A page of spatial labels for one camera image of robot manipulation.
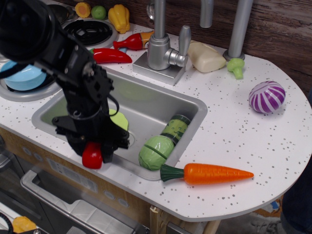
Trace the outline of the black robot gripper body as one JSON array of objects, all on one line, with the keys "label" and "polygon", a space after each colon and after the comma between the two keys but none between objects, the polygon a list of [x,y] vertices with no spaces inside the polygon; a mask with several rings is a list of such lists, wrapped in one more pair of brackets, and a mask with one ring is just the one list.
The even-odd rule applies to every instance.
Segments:
[{"label": "black robot gripper body", "polygon": [[71,116],[55,117],[52,124],[56,133],[66,139],[81,139],[88,142],[120,144],[120,148],[129,146],[129,132],[114,124],[108,116],[96,116],[85,119],[74,119]]}]

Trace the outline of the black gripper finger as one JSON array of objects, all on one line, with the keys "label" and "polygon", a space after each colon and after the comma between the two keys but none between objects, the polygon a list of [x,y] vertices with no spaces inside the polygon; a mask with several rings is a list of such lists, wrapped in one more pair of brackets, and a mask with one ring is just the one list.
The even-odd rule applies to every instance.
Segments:
[{"label": "black gripper finger", "polygon": [[86,141],[81,140],[81,139],[67,139],[69,145],[72,147],[72,149],[75,151],[75,153],[79,156],[83,155],[85,146],[86,146]]},{"label": "black gripper finger", "polygon": [[101,155],[103,163],[110,163],[113,159],[114,152],[120,147],[120,144],[105,142],[101,144]]}]

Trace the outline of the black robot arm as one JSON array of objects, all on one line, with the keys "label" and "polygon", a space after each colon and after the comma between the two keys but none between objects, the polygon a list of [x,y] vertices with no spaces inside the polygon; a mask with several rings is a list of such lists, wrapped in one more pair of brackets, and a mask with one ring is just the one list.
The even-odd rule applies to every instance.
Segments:
[{"label": "black robot arm", "polygon": [[52,123],[79,156],[100,151],[112,161],[118,148],[128,148],[128,131],[109,115],[113,82],[76,38],[64,31],[51,9],[39,0],[0,3],[0,52],[16,65],[6,78],[31,64],[56,79],[67,101],[67,115]]}]

